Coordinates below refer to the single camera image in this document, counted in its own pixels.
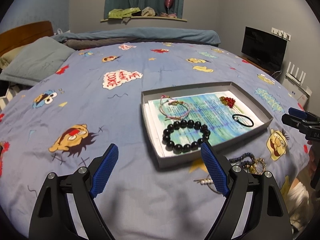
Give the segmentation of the person's right hand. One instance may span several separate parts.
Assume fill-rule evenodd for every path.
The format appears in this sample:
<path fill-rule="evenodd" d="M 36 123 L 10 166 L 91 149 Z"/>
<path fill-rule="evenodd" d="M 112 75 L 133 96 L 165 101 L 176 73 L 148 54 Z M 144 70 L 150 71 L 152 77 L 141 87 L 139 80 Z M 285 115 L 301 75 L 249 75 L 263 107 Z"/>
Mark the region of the person's right hand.
<path fill-rule="evenodd" d="M 309 163 L 308 163 L 308 167 L 309 167 L 309 175 L 310 178 L 313 178 L 316 170 L 317 170 L 317 164 L 315 162 L 315 154 L 313 152 L 313 147 L 310 148 L 309 151 Z"/>

